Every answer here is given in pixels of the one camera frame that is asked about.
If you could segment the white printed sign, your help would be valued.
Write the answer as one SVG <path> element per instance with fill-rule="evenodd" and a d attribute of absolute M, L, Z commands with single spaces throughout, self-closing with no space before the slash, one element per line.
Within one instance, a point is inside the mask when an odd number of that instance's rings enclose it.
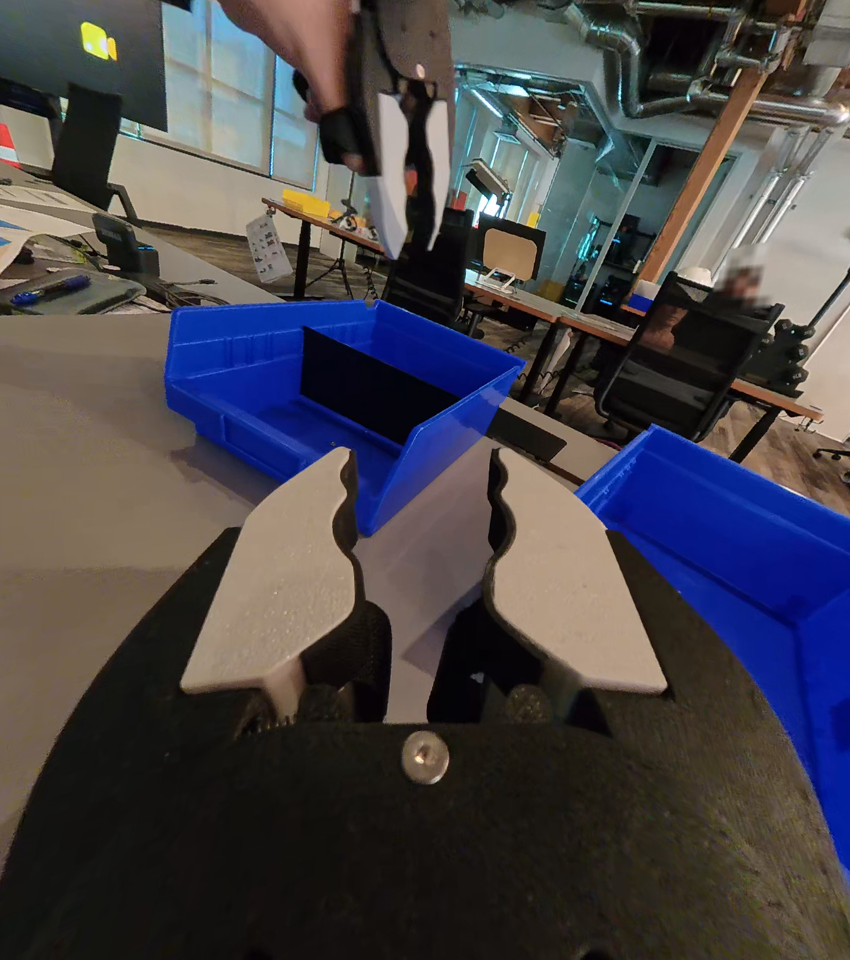
<path fill-rule="evenodd" d="M 258 280 L 263 285 L 294 276 L 272 214 L 264 212 L 246 227 L 246 239 Z"/>

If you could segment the blue plastic storage bin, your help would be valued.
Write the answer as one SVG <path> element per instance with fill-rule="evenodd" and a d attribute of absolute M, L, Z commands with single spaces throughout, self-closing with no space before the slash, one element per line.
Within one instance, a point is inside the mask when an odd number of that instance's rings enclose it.
<path fill-rule="evenodd" d="M 652 427 L 575 492 L 739 658 L 850 881 L 850 518 Z"/>

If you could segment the black panel with tan insert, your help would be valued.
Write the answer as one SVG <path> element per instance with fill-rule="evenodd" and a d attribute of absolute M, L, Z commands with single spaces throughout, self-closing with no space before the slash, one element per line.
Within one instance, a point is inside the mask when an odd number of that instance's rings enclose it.
<path fill-rule="evenodd" d="M 472 230 L 470 264 L 480 273 L 531 282 L 538 278 L 546 241 L 537 227 L 481 213 Z"/>

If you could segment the black tripod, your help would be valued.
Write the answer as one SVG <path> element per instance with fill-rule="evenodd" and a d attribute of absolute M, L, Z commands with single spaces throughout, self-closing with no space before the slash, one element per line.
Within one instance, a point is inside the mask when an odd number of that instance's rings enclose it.
<path fill-rule="evenodd" d="M 329 210 L 328 219 L 333 226 L 343 231 L 349 222 L 354 220 L 354 215 L 356 214 L 356 208 L 353 204 L 352 197 L 356 185 L 356 173 L 354 171 L 350 172 L 348 189 L 344 198 L 339 199 L 337 207 L 331 208 Z M 347 266 L 345 258 L 345 247 L 346 242 L 343 238 L 337 236 L 337 234 L 332 234 L 333 239 L 339 241 L 339 250 L 338 255 L 331 261 L 331 265 L 328 266 L 322 273 L 317 275 L 311 280 L 307 280 L 304 289 L 308 291 L 315 284 L 322 284 L 326 280 L 331 280 L 333 282 L 340 282 L 339 285 L 343 288 L 346 298 L 353 298 L 353 291 L 351 288 Z"/>

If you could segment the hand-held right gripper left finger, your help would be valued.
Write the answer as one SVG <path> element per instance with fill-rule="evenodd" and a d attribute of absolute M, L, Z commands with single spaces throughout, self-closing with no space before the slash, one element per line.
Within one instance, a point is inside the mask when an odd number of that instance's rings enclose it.
<path fill-rule="evenodd" d="M 335 447 L 243 523 L 180 680 L 186 694 L 253 690 L 293 717 L 303 656 L 359 603 L 357 457 Z"/>

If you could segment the black mesh office chair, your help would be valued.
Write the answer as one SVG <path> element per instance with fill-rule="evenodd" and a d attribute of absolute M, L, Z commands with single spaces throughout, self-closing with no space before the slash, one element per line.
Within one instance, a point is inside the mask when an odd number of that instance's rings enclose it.
<path fill-rule="evenodd" d="M 762 276 L 761 266 L 746 262 L 709 288 L 670 272 L 621 355 L 601 370 L 592 396 L 597 414 L 631 439 L 655 425 L 693 442 L 707 437 L 770 327 L 758 312 L 770 305 L 760 298 Z M 663 354 L 647 345 L 646 330 L 666 303 L 688 312 Z"/>

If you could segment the black table mat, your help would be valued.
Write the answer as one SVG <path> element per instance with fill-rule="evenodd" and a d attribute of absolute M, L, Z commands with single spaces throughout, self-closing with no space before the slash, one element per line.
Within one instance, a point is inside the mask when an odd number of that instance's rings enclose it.
<path fill-rule="evenodd" d="M 565 448 L 567 441 L 500 407 L 486 430 L 486 437 L 522 452 L 529 459 L 547 464 Z"/>

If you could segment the black high-back chair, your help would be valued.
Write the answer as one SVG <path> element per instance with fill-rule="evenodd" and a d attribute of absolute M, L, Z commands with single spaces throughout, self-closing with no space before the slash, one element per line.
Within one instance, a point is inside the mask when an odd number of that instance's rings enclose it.
<path fill-rule="evenodd" d="M 391 265 L 381 300 L 446 328 L 457 324 L 470 263 L 472 217 L 469 210 L 446 208 L 430 250 L 408 241 Z"/>

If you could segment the silver bent air duct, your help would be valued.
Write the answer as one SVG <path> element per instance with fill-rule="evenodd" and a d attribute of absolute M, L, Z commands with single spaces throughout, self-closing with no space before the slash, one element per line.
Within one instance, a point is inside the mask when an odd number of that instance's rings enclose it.
<path fill-rule="evenodd" d="M 752 78 L 748 120 L 850 129 L 850 102 L 813 93 L 762 92 L 784 65 L 798 33 L 795 13 L 771 14 L 765 2 L 568 2 L 562 18 L 585 46 L 611 60 L 613 98 L 628 119 L 724 111 L 741 81 Z M 649 90 L 655 27 L 708 27 L 689 72 L 666 90 Z"/>

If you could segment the black monitor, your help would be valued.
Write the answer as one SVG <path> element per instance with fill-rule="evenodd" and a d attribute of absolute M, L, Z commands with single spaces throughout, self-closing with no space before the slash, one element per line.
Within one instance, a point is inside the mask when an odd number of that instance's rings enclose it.
<path fill-rule="evenodd" d="M 0 2 L 0 103 L 67 100 L 51 180 L 99 210 L 127 193 L 110 183 L 121 122 L 167 129 L 162 2 Z"/>

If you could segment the dark grey pad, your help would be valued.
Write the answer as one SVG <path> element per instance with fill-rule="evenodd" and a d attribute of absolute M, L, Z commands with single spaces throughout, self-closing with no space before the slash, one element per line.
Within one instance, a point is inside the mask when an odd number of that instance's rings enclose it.
<path fill-rule="evenodd" d="M 92 285 L 89 289 L 63 296 L 53 302 L 38 304 L 36 306 L 16 308 L 10 305 L 10 299 L 13 294 L 23 290 L 32 289 L 35 286 L 44 286 L 56 282 L 59 279 L 72 277 L 77 274 L 88 274 L 92 278 Z M 60 270 L 55 274 L 41 279 L 36 279 L 24 283 L 18 288 L 14 288 L 7 300 L 7 308 L 13 314 L 21 315 L 51 315 L 51 314 L 76 314 L 76 315 L 96 315 L 107 312 L 108 310 L 130 305 L 139 297 L 146 295 L 146 288 L 143 284 L 131 281 L 108 271 L 92 271 L 85 269 Z"/>

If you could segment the black bin divider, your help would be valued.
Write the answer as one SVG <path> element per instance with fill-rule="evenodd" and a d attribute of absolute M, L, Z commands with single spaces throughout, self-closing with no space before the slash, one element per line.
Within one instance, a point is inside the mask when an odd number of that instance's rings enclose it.
<path fill-rule="evenodd" d="M 415 429 L 459 402 L 447 390 L 310 327 L 303 327 L 299 393 L 403 446 Z"/>

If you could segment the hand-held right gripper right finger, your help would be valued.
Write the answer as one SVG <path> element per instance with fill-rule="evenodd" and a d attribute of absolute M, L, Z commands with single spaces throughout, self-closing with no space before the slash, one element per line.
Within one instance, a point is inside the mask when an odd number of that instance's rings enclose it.
<path fill-rule="evenodd" d="M 665 674 L 604 524 L 510 448 L 491 452 L 488 499 L 482 598 L 540 666 L 535 683 L 556 714 L 569 718 L 585 690 L 663 694 Z"/>

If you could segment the blue storage bin with divider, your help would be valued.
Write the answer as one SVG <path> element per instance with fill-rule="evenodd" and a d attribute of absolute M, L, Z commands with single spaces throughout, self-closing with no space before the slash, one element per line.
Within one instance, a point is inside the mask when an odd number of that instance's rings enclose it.
<path fill-rule="evenodd" d="M 304 327 L 459 397 L 400 446 L 299 393 Z M 486 434 L 525 362 L 379 299 L 176 310 L 168 407 L 197 434 L 286 482 L 334 448 L 357 457 L 360 534 L 375 534 Z"/>

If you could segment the person's left hand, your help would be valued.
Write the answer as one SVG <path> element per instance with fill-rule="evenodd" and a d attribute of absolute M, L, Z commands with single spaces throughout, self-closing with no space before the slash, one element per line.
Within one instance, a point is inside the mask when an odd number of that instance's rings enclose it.
<path fill-rule="evenodd" d="M 316 123 L 346 106 L 349 1 L 221 1 L 220 6 L 240 30 L 306 78 L 307 119 Z"/>

